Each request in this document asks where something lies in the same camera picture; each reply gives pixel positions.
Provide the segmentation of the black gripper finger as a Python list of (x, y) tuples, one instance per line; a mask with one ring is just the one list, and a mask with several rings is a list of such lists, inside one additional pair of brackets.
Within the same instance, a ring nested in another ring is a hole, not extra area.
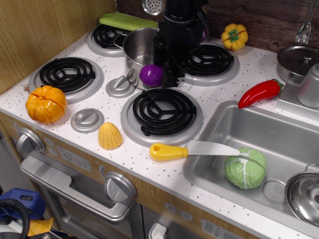
[(165, 62), (163, 65), (161, 87), (170, 88), (177, 87), (179, 85), (180, 78), (185, 76), (185, 70), (176, 65), (170, 65)]

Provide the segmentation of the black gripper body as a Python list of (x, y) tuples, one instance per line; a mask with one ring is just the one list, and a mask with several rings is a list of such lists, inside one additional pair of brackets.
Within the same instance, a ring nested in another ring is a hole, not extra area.
[(201, 43), (205, 27), (205, 17), (165, 17), (159, 22), (159, 33), (154, 38), (154, 64), (163, 66), (168, 62), (170, 65), (185, 67), (190, 52)]

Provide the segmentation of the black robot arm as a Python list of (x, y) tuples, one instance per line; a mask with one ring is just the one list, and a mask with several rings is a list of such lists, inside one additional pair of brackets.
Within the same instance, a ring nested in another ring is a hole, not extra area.
[(190, 53), (209, 33), (207, 0), (166, 0), (154, 37), (153, 64), (163, 67), (160, 86), (176, 87), (185, 76)]

